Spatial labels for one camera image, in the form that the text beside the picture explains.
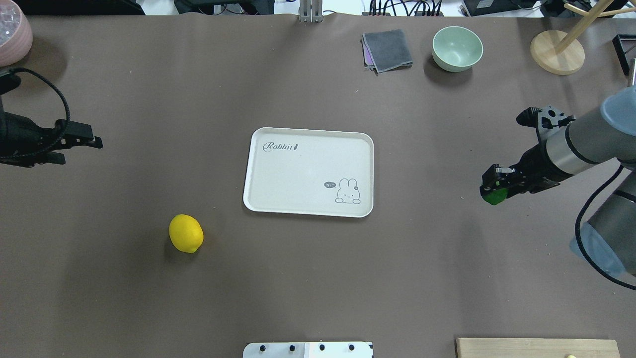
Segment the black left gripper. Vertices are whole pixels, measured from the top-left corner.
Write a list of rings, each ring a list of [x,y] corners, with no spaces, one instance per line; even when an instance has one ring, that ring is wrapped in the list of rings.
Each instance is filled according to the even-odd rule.
[[[49,145],[50,134],[54,132],[50,128],[42,128],[25,116],[14,115],[9,112],[1,114],[0,125],[0,154],[1,163],[5,165],[32,167],[35,165],[65,165],[64,154],[58,152],[46,152],[36,156],[20,157],[21,154],[29,154],[41,149],[42,142]],[[102,139],[94,136],[91,125],[69,121],[66,131],[57,143],[54,150],[70,149],[76,146],[87,146],[94,149],[104,147]]]

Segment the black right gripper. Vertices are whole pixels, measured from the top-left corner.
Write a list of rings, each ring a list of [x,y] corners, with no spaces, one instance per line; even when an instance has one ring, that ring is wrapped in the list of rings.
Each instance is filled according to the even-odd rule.
[[[538,144],[527,150],[511,168],[491,165],[482,175],[479,191],[508,188],[507,198],[511,198],[519,193],[547,190],[561,181],[562,171],[549,160],[545,145]]]

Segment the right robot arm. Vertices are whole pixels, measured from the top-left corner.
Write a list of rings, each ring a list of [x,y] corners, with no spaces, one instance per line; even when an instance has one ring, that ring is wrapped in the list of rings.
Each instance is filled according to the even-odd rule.
[[[602,276],[635,287],[635,88],[609,96],[582,116],[553,107],[529,107],[516,122],[538,142],[518,163],[483,173],[482,199],[497,205],[521,193],[539,193],[595,166],[617,169],[586,199],[575,218],[570,249]]]

